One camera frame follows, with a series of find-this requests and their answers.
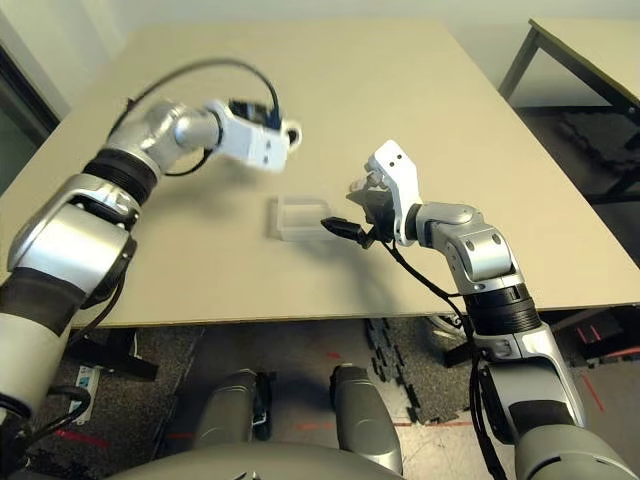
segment red line on floor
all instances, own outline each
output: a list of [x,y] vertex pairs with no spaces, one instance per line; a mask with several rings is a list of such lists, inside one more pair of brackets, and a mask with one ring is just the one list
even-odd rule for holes
[[66,438],[67,440],[71,440],[72,442],[80,442],[87,443],[89,445],[93,445],[94,447],[99,448],[109,448],[109,443],[101,438],[90,437],[89,435],[84,435],[78,432],[71,432],[69,430],[56,430],[56,435],[58,437]]
[[596,330],[596,327],[594,327],[593,325],[591,325],[591,331],[596,336],[596,340],[598,340],[598,341],[602,340],[602,337],[600,336],[600,334]]
[[576,331],[578,332],[578,335],[580,335],[580,338],[582,339],[582,343],[587,343],[587,339],[584,336],[584,333],[582,333],[582,329],[580,327],[576,327]]
[[167,433],[167,438],[169,440],[179,440],[179,439],[182,439],[182,438],[193,438],[193,433],[191,433],[191,432]]
[[302,430],[304,432],[310,430],[318,430],[319,428],[320,425],[318,425],[317,423],[296,423],[296,430]]
[[634,353],[640,353],[640,347],[631,347],[624,350],[618,350],[617,352],[610,353],[607,357],[621,357],[622,355],[633,355]]
[[589,392],[591,393],[591,396],[596,401],[598,408],[600,409],[601,412],[604,412],[604,405],[602,404],[600,397],[596,393],[596,389],[593,388],[593,385],[591,385],[591,381],[589,380],[589,377],[587,377],[584,373],[581,375],[581,377],[582,377],[582,381],[587,386],[587,390],[589,390]]

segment cable wire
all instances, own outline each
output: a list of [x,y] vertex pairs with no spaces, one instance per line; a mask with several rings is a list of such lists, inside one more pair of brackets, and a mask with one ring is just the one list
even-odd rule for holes
[[56,430],[70,424],[80,415],[87,411],[91,405],[91,394],[82,387],[76,387],[73,385],[58,385],[56,387],[50,387],[47,395],[66,395],[71,400],[80,402],[80,404],[69,413],[56,418],[55,420],[47,423],[44,427],[36,430],[29,435],[26,441],[26,448],[30,447],[38,440],[52,434]]
[[111,295],[111,298],[109,299],[109,303],[107,303],[104,309],[91,322],[89,322],[83,328],[78,330],[71,337],[71,339],[69,340],[69,343],[67,344],[67,348],[69,348],[79,340],[82,340],[85,337],[85,335],[93,331],[98,326],[98,324],[102,322],[107,317],[107,315],[109,315],[109,313],[111,313],[111,310],[113,310],[113,307],[116,306],[116,303],[118,302],[118,299],[122,294],[122,290],[124,290],[125,276],[126,276],[126,270],[122,272],[122,275],[120,276],[120,280],[118,281],[118,285],[116,286],[116,289],[113,292],[113,295]]
[[183,172],[176,172],[176,173],[171,173],[171,172],[166,172],[165,176],[167,177],[184,177],[186,175],[190,175],[193,172],[196,172],[198,170],[200,170],[203,165],[205,163],[207,163],[207,159],[209,158],[209,155],[211,155],[213,153],[213,150],[205,150],[202,153],[202,158],[200,159],[200,161],[198,163],[196,163],[193,167],[183,171]]
[[[249,65],[248,63],[245,63],[241,60],[236,60],[235,58],[208,58],[204,60],[199,60],[197,62],[189,63],[183,67],[180,67],[176,70],[169,72],[168,74],[160,77],[158,80],[153,82],[151,85],[145,88],[142,92],[140,92],[134,98],[129,98],[127,100],[127,106],[122,111],[122,113],[118,116],[114,124],[111,126],[111,129],[109,130],[109,135],[107,136],[107,138],[110,137],[111,134],[115,132],[120,125],[122,125],[122,122],[124,122],[124,120],[140,104],[140,102],[142,102],[142,100],[144,100],[146,97],[151,95],[151,93],[156,91],[158,88],[175,80],[176,78],[182,75],[186,75],[187,73],[191,73],[195,70],[200,70],[200,69],[209,68],[209,67],[224,67],[224,66],[236,67],[236,68],[247,70],[253,73],[256,77],[258,77],[262,81],[262,83],[265,84],[265,86],[269,90],[269,93],[271,94],[271,102],[273,103],[273,110],[269,115],[268,121],[271,123],[270,126],[272,128],[275,128],[275,127],[280,128],[280,124],[282,121],[282,115],[280,114],[280,100],[278,98],[278,93],[276,92],[275,87],[273,86],[273,84],[267,78],[266,75],[264,75],[260,70],[258,70],[254,66]],[[196,172],[197,170],[199,170],[200,168],[202,168],[202,166],[207,162],[207,159],[209,158],[211,153],[212,153],[212,150],[205,150],[203,152],[203,155],[200,161],[196,163],[193,167],[183,172],[176,172],[176,173],[167,172],[165,173],[165,175],[167,177],[184,177],[186,175],[190,175]]]
[[223,67],[223,66],[236,67],[236,68],[240,68],[240,69],[243,69],[243,70],[247,70],[247,71],[253,73],[256,77],[258,77],[262,81],[262,83],[265,84],[265,86],[269,90],[269,93],[271,94],[271,101],[273,103],[273,113],[274,113],[274,115],[277,116],[277,120],[278,121],[281,119],[281,116],[280,116],[280,100],[278,98],[278,93],[276,92],[276,89],[273,86],[273,84],[271,83],[271,81],[260,70],[258,70],[253,65],[250,65],[250,64],[248,64],[246,62],[243,62],[241,60],[237,60],[235,58],[223,58],[223,57],[206,58],[204,60],[198,60],[196,62],[189,63],[187,65],[184,65],[183,67],[177,68],[177,69],[169,72],[168,74],[160,77],[158,80],[156,80],[151,85],[149,85],[147,88],[145,88],[136,97],[130,98],[127,101],[127,106],[122,111],[120,116],[118,116],[118,118],[116,119],[115,123],[111,127],[111,130],[109,130],[109,135],[108,136],[111,136],[111,134],[122,124],[122,122],[124,122],[124,120],[127,118],[129,113],[131,113],[138,106],[138,104],[142,100],[144,100],[151,93],[156,91],[158,88],[160,88],[163,85],[175,80],[178,77],[181,77],[182,75],[186,75],[187,73],[191,73],[191,72],[193,72],[195,70],[200,70],[200,69],[209,68],[209,67]]
[[472,346],[471,374],[469,375],[469,410],[471,411],[473,429],[476,433],[478,445],[480,446],[480,451],[482,452],[487,470],[495,480],[506,480],[506,474],[504,472],[504,469],[502,468],[502,464],[500,463],[500,459],[498,458],[495,447],[491,442],[491,438],[487,433],[487,429],[484,423],[484,416],[482,413],[482,394],[480,390],[480,372],[478,368],[478,364],[480,362],[480,354],[478,353],[477,349],[474,348],[473,325],[471,324],[470,318],[466,315],[462,315],[460,309],[455,305],[455,303],[451,301],[452,297],[460,295],[447,293],[436,284],[431,282],[429,279],[427,279],[420,272],[418,272],[415,268],[413,268],[398,251],[395,240],[393,241],[391,247],[385,242],[380,243],[382,243],[384,248],[396,260],[396,262],[398,262],[407,272],[409,272],[413,277],[415,277],[429,290],[431,290],[431,292],[433,292],[436,296],[447,302],[447,304],[455,312],[458,318],[460,318],[465,336],[467,338],[467,342],[469,342],[469,344]]

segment table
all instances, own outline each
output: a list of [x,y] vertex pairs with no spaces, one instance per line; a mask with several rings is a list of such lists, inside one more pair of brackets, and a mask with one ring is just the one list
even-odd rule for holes
[[[498,91],[509,99],[538,49],[544,50],[615,110],[640,125],[640,21],[544,18],[529,20],[531,29]],[[628,148],[640,146],[640,133]],[[626,172],[604,194],[588,195],[591,204],[638,201],[625,193],[640,181],[640,167]]]
[[[381,246],[272,235],[279,194],[322,198],[335,215],[362,222],[344,195],[389,138],[416,162],[424,200],[474,205],[499,227],[540,308],[640,301],[640,272],[613,235],[451,35],[429,20],[142,31],[0,198],[2,258],[29,215],[92,158],[128,96],[176,66],[223,55],[268,74],[286,115],[303,126],[302,145],[280,175],[219,159],[197,175],[164,179],[134,231],[138,252],[104,326],[448,311]],[[232,69],[194,73],[154,98],[163,96],[194,106],[268,98],[253,77]],[[403,253],[454,290],[439,253],[417,245]],[[93,315],[83,312],[74,324]]]

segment floor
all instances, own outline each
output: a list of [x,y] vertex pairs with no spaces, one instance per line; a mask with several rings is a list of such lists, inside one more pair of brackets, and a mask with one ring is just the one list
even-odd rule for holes
[[[606,189],[615,177],[567,142],[556,128],[557,121],[553,116],[525,119],[579,189],[594,193]],[[597,207],[598,214],[636,262],[640,260],[639,209],[640,204]],[[397,426],[406,478],[491,478],[468,412],[461,411],[458,418],[443,424],[411,424],[405,391],[394,382],[381,382],[372,371],[372,352],[362,320],[211,326],[202,330],[201,337],[200,330],[182,331],[180,338],[184,341],[180,351],[168,350],[175,332],[158,329],[163,330],[161,334],[142,333],[138,342],[144,358],[169,372],[159,379],[154,390],[148,384],[130,383],[123,401],[120,382],[127,381],[105,372],[94,417],[86,426],[74,428],[87,438],[100,436],[104,440],[101,446],[91,442],[81,442],[80,446],[77,438],[64,437],[49,439],[50,443],[45,445],[56,450],[58,460],[65,455],[67,460],[74,461],[86,457],[105,466],[103,470],[83,470],[85,477],[75,478],[101,478],[107,468],[111,468],[108,473],[113,473],[143,463],[156,452],[168,455],[187,448],[207,393],[225,375],[247,367],[276,373],[273,440],[336,447],[328,388],[331,371],[342,362],[366,366],[377,384]],[[77,365],[68,367],[63,373],[73,381]],[[590,428],[609,442],[632,469],[640,472],[640,458],[635,451],[640,444],[640,416],[634,414],[640,398],[640,364],[578,368],[573,373]],[[128,410],[123,411],[123,404]],[[169,422],[162,430],[167,419]],[[156,439],[160,440],[158,449]],[[513,448],[495,444],[508,478],[514,479]]]

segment table leg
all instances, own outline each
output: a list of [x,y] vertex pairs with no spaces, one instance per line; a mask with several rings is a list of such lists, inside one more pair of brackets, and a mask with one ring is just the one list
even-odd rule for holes
[[604,194],[585,195],[591,205],[603,203],[637,202],[640,201],[640,193],[625,193],[625,191],[640,182],[640,167],[625,173],[609,190]]
[[518,50],[516,58],[513,60],[511,67],[509,67],[509,71],[498,87],[498,93],[500,93],[505,100],[509,100],[518,83],[520,83],[520,79],[527,70],[527,67],[529,67],[531,60],[533,60],[533,56],[538,51],[537,40],[539,35],[535,28],[529,30],[520,50]]
[[68,347],[65,354],[86,365],[152,382],[156,379],[158,366],[129,355],[135,331],[134,328],[114,329],[105,345],[83,338]]

